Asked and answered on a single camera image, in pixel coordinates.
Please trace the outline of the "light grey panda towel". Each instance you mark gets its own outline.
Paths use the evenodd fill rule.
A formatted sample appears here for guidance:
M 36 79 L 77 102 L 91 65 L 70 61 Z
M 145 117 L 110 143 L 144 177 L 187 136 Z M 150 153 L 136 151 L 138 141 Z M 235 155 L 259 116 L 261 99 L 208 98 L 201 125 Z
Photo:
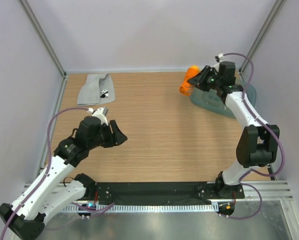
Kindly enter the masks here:
M 112 103 L 116 100 L 115 88 L 109 73 L 88 74 L 85 84 L 79 90 L 76 104 L 94 106 Z

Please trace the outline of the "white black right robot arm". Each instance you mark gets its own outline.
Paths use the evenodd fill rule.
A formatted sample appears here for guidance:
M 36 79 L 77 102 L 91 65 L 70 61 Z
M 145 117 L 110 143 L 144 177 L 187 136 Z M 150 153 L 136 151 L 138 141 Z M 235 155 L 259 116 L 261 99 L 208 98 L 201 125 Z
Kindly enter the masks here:
M 222 103 L 228 107 L 242 127 L 235 154 L 236 161 L 220 172 L 214 191 L 220 198 L 233 198 L 241 190 L 241 180 L 258 168 L 276 160 L 280 129 L 268 124 L 254 109 L 244 87 L 236 83 L 236 66 L 231 61 L 220 61 L 215 66 L 200 69 L 192 65 L 186 71 L 184 84 L 187 95 L 194 89 L 203 92 L 215 90 Z

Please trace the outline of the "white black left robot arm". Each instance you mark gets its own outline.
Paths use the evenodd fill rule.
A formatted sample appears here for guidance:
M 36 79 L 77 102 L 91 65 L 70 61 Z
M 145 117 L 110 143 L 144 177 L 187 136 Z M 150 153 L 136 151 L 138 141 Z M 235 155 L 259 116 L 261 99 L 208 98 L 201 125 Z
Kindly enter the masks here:
M 96 182 L 84 173 L 54 196 L 52 191 L 97 147 L 111 148 L 127 141 L 115 120 L 87 116 L 60 141 L 44 171 L 13 203 L 0 205 L 0 217 L 6 227 L 22 240 L 35 240 L 49 220 L 73 201 L 92 199 Z

